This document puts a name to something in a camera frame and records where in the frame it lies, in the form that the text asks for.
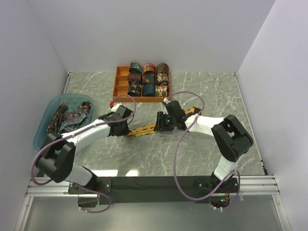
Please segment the yellow beetle print tie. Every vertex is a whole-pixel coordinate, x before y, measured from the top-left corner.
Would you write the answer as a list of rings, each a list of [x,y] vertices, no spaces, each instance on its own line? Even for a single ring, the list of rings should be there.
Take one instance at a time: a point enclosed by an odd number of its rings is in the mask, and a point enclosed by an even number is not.
[[[200,107],[191,107],[187,110],[185,110],[185,114],[189,114],[189,113],[193,113],[196,114],[201,110]],[[154,134],[157,133],[158,131],[154,131],[154,127],[155,124],[149,124],[146,126],[141,126],[139,128],[133,128],[130,130],[129,134],[125,135],[124,137],[126,138],[134,138],[134,137],[141,137],[141,136],[145,136],[145,135],[150,135],[150,134]]]

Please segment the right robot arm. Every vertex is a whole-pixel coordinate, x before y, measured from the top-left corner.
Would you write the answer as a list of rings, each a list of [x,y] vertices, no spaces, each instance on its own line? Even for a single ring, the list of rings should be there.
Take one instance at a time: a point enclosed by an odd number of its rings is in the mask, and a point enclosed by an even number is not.
[[[165,110],[157,113],[154,131],[172,131],[177,128],[212,136],[221,153],[217,167],[211,175],[209,187],[217,192],[224,191],[234,174],[242,156],[253,146],[254,141],[245,127],[234,115],[207,117],[201,109],[185,112],[178,101],[163,102]]]

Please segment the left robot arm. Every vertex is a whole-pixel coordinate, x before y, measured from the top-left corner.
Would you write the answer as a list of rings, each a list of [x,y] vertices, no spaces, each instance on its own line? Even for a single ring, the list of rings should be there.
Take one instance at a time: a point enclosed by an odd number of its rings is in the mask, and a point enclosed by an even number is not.
[[[85,193],[97,190],[97,176],[86,167],[74,164],[76,154],[95,141],[129,133],[127,120],[135,111],[122,104],[115,104],[111,112],[92,123],[69,133],[51,133],[34,158],[30,177],[36,185],[67,181],[76,184]]]

